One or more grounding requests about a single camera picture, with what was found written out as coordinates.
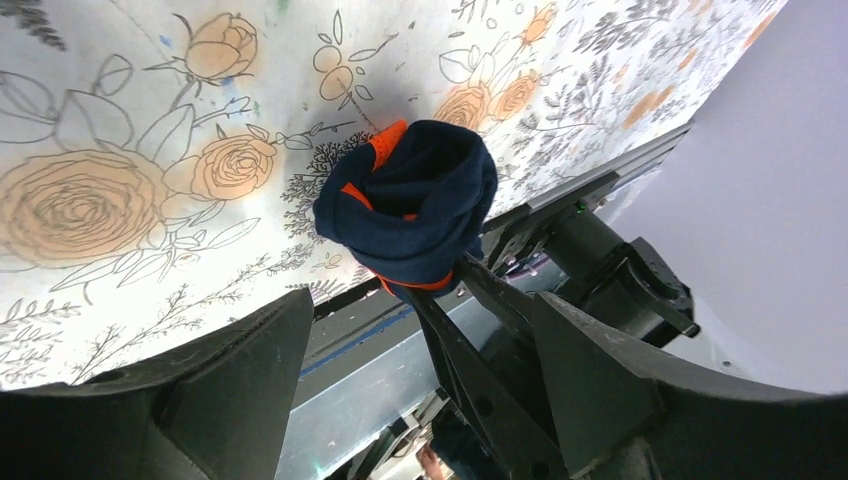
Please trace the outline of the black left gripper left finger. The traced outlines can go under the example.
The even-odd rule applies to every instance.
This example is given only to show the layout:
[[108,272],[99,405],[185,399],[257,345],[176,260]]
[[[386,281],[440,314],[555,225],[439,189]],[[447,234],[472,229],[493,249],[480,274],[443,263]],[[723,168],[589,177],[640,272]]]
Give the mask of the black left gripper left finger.
[[314,306],[305,288],[162,354],[97,374],[144,415],[133,479],[271,479]]

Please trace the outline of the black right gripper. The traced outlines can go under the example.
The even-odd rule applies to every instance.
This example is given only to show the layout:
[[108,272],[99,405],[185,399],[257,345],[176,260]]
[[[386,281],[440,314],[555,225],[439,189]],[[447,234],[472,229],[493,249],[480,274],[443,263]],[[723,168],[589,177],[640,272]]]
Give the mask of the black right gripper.
[[[539,366],[530,322],[531,296],[510,285],[473,256],[454,267],[466,289],[501,323],[518,346],[519,359]],[[545,384],[537,377],[522,395],[439,306],[431,292],[406,287],[441,388],[482,446],[510,479],[567,479]]]

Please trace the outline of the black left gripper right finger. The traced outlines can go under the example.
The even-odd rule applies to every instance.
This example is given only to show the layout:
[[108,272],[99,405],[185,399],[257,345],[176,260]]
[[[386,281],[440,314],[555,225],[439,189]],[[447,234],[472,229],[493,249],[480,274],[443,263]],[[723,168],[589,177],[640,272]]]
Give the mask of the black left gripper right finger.
[[594,470],[665,414],[657,383],[624,351],[634,338],[550,293],[533,298],[533,329],[571,478]]

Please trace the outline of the navy orange boxer underwear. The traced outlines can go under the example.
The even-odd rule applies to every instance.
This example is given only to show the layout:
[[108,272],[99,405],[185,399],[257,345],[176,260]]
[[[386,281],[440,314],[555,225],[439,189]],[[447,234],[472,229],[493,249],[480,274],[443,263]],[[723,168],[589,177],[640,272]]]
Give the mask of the navy orange boxer underwear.
[[436,120],[398,121],[344,154],[313,204],[317,233],[344,246],[392,295],[459,284],[455,263],[483,256],[498,187],[482,137]]

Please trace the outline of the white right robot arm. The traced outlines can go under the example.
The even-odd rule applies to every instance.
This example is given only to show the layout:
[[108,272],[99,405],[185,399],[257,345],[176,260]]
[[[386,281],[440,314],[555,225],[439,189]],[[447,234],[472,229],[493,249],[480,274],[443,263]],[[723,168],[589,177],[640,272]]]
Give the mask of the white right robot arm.
[[456,273],[501,323],[475,347],[430,294],[407,289],[462,432],[438,429],[443,458],[490,479],[572,479],[623,459],[663,415],[657,383],[604,341],[654,347],[694,337],[689,288],[645,240],[623,240],[590,212],[568,208],[546,228],[545,254],[565,273],[555,292],[525,293],[464,256]]

